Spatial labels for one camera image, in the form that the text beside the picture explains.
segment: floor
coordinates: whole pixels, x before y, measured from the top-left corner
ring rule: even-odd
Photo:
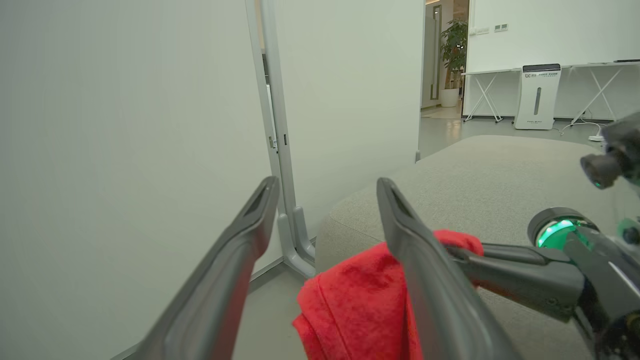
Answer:
[[[568,124],[557,121],[555,127],[562,129]],[[493,119],[472,119],[463,124],[456,108],[436,108],[423,113],[419,148],[425,157],[471,136],[510,135],[583,143],[599,149],[599,143],[587,139],[597,130],[596,125],[585,124],[567,128],[561,136],[556,130],[516,130],[508,119],[498,124]],[[296,296],[303,283],[301,277],[283,264],[252,282],[244,305],[234,360],[306,358],[298,334],[291,325],[300,314]]]
[[[458,105],[454,108],[430,108],[422,110],[422,117],[431,117],[436,119],[460,119],[462,112],[462,100],[458,101]]]
[[[303,284],[304,278],[283,263],[251,282],[234,360],[307,358],[291,325],[300,315],[296,297]]]
[[[505,119],[495,123],[492,119],[471,119],[464,122],[460,119],[442,119],[422,117],[420,120],[420,135],[418,148],[420,155],[424,158],[454,144],[464,138],[475,135],[509,135],[529,138],[544,138],[552,140],[562,140],[568,142],[582,143],[601,148],[601,143],[588,140],[591,135],[596,135],[598,126],[592,124],[581,124],[564,129],[564,134],[560,134],[560,129],[569,125],[568,121],[556,121],[555,129],[551,130],[516,130],[511,125],[511,120]]]

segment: white plant pot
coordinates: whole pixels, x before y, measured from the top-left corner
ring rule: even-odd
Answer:
[[[443,108],[453,108],[458,105],[458,94],[460,90],[455,89],[441,89],[440,90],[440,106]]]

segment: red towel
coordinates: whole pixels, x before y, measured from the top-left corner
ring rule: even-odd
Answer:
[[[483,255],[474,236],[434,234]],[[309,359],[422,359],[404,272],[386,243],[308,280],[298,303],[302,314],[293,326]]]

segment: table leg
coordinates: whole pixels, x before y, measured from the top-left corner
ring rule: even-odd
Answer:
[[[482,85],[480,85],[480,81],[478,81],[478,79],[476,79],[476,82],[478,83],[478,86],[480,86],[480,90],[482,90],[482,95],[484,96],[484,99],[486,100],[486,103],[489,105],[489,109],[491,109],[491,112],[493,113],[493,117],[495,119],[496,122],[498,122],[498,115],[496,115],[496,111],[493,109],[493,106],[491,104],[491,101],[489,100],[489,98],[487,97],[487,92],[489,91],[489,88],[491,87],[491,85],[493,84],[493,80],[495,80],[497,74],[493,75],[493,79],[491,79],[491,82],[489,83],[489,85],[486,87],[486,89],[482,88]]]
[[[593,70],[590,69],[589,71],[591,72],[591,76],[593,76],[593,81],[595,81],[596,85],[598,86],[598,90],[602,90],[602,88],[600,87],[600,83],[596,78],[596,75],[593,73]],[[609,101],[607,101],[607,97],[604,95],[604,92],[602,93],[602,98],[604,99],[604,102],[607,104],[607,108],[609,109],[609,113],[611,113],[611,117],[613,118],[613,121],[617,121],[616,114],[614,114],[613,110],[611,110],[611,106],[609,105]]]
[[[469,116],[467,116],[467,118],[465,120],[463,120],[463,122],[467,122],[469,121],[471,118],[474,117],[474,114],[476,113],[476,110],[478,109],[478,107],[480,106],[480,103],[482,102],[482,97],[480,99],[478,99],[478,102],[476,103],[476,105],[474,106],[473,109],[471,109],[471,112],[469,113]]]
[[[616,73],[611,77],[611,79],[609,79],[609,81],[607,81],[607,83],[600,89],[600,91],[595,95],[595,97],[589,101],[589,104],[587,104],[587,106],[584,107],[584,109],[582,109],[582,111],[580,111],[578,113],[578,115],[575,116],[575,118],[571,121],[572,124],[574,124],[576,121],[578,121],[578,119],[580,118],[580,116],[582,115],[582,113],[584,113],[585,111],[587,111],[587,109],[591,106],[591,104],[593,104],[594,101],[596,101],[596,99],[598,98],[598,96],[600,96],[602,94],[602,92],[604,91],[604,89],[607,88],[607,86],[609,86],[609,84],[611,84],[611,81],[613,81],[613,79],[616,78],[616,76],[618,76],[618,74],[622,71],[622,67],[620,67],[620,69],[618,69],[618,71],[616,71]]]
[[[491,94],[487,93],[486,95],[489,97],[489,100],[491,100],[491,104],[493,105],[493,109],[495,109],[495,113],[498,115],[498,119],[495,121],[496,124],[499,123],[500,121],[502,121],[504,118],[500,116],[500,113],[498,112],[498,107],[495,105],[495,101],[493,101],[493,97],[491,97]]]

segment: white whiteboard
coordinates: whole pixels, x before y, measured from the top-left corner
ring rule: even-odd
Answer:
[[[638,0],[471,0],[467,72],[640,58]],[[498,24],[507,31],[493,32]]]
[[[110,359],[271,174],[245,3],[0,9],[0,357]]]
[[[418,149],[421,0],[276,0],[296,204],[312,238],[349,194]]]

